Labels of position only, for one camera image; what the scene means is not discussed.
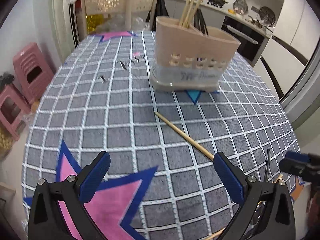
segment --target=beige basket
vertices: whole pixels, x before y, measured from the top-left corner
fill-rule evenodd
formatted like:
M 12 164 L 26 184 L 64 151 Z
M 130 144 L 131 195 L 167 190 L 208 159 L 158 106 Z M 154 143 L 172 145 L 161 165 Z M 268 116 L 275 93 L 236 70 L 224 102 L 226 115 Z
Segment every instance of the beige basket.
M 153 22 L 157 0 L 82 0 L 83 20 L 86 15 L 124 13 L 125 27 L 131 29 L 131 14 L 150 11 L 150 22 Z
M 240 42 L 230 34 L 207 27 L 209 35 L 179 20 L 157 17 L 155 60 L 150 81 L 155 89 L 214 91 Z

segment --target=wooden chopstick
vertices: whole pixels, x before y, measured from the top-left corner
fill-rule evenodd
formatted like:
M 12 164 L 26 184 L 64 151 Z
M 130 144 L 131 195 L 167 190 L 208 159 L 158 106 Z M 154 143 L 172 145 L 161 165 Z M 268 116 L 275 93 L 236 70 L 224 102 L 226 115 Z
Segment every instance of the wooden chopstick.
M 167 125 L 169 125 L 176 133 L 178 133 L 182 138 L 184 138 L 187 142 L 189 142 L 191 145 L 196 147 L 201 153 L 203 153 L 205 156 L 207 156 L 210 160 L 213 161 L 213 154 L 207 151 L 205 148 L 203 148 L 200 144 L 198 144 L 195 140 L 193 140 L 191 137 L 186 135 L 183 131 L 181 131 L 178 127 L 176 127 L 173 123 L 171 123 L 169 120 L 167 120 L 163 115 L 159 114 L 158 112 L 155 112 L 156 116 L 158 116 L 162 121 L 164 121 Z
M 195 15 L 197 9 L 199 8 L 200 4 L 201 4 L 202 0 L 198 0 L 196 3 L 196 6 L 194 7 L 192 13 L 190 14 L 189 18 L 187 19 L 187 23 L 186 23 L 186 28 L 189 27 L 189 23 L 191 21 L 191 19 L 193 18 L 193 16 Z
M 182 15 L 181 15 L 181 18 L 180 18 L 180 21 L 179 21 L 179 26 L 180 27 L 182 27 L 183 21 L 184 21 L 184 19 L 186 17 L 186 13 L 187 13 L 187 10 L 188 10 L 188 7 L 189 7 L 189 3 L 190 3 L 190 0 L 186 0 L 186 5 L 183 8 Z
M 282 179 L 282 176 L 283 176 L 283 174 L 280 174 L 280 175 L 278 176 L 278 178 L 276 179 L 276 182 L 278 181 L 278 179 Z M 223 232 L 224 229 L 225 229 L 225 228 L 220 229 L 219 231 L 213 233 L 211 236 L 207 237 L 205 240 L 210 240 L 210 239 L 212 239 L 212 238 L 217 237 L 218 235 L 220 235 L 220 234 Z
M 194 2 L 195 2 L 195 0 L 191 0 L 190 7 L 189 7 L 189 9 L 188 9 L 187 16 L 186 16 L 186 18 L 183 20 L 182 27 L 186 27 L 186 26 L 187 26 L 187 20 L 189 19 L 189 16 L 190 16 L 190 14 L 191 14 L 191 10 L 192 10 L 192 7 L 193 7 Z

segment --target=black bag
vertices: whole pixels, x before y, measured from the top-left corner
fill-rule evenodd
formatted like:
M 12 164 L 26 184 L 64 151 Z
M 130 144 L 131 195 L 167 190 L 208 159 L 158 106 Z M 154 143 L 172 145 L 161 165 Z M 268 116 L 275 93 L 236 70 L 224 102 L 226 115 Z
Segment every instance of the black bag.
M 150 21 L 150 13 L 151 13 L 151 11 L 148 14 L 146 22 Z M 150 23 L 150 30 L 151 31 L 156 30 L 157 16 L 169 16 L 167 9 L 165 8 L 164 0 L 157 0 L 155 17 L 154 17 L 153 23 Z

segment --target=plastic stool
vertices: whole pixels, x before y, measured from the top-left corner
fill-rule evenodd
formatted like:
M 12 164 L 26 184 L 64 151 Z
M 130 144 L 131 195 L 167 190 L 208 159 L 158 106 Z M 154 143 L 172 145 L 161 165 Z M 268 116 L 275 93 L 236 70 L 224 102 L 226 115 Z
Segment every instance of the plastic stool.
M 3 104 L 7 98 L 10 98 L 19 108 L 20 112 L 14 120 L 10 120 L 11 113 L 7 112 Z M 13 85 L 6 85 L 4 90 L 0 94 L 0 122 L 2 125 L 11 133 L 13 139 L 19 140 L 20 135 L 17 129 L 20 126 L 21 121 L 23 121 L 23 115 L 30 113 L 30 106 L 25 102 L 22 94 Z
M 29 104 L 39 100 L 53 78 L 53 72 L 35 42 L 13 57 L 13 66 Z

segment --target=oven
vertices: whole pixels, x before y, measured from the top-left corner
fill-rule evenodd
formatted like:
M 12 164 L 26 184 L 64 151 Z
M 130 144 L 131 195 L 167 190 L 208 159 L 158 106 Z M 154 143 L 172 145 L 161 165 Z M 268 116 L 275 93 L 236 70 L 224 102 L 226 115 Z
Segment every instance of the oven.
M 241 42 L 237 51 L 251 64 L 264 37 L 248 26 L 228 16 L 225 17 L 221 29 L 230 33 Z

